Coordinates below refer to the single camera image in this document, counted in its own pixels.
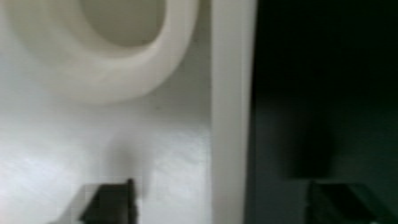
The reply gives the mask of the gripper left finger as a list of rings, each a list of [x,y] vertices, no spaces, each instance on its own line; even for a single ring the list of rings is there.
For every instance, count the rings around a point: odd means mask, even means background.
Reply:
[[[79,215],[81,224],[138,224],[135,181],[101,184]]]

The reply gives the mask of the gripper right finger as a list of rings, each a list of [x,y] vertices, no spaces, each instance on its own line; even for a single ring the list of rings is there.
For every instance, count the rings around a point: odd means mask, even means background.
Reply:
[[[305,199],[305,224],[390,224],[390,210],[364,184],[310,182]]]

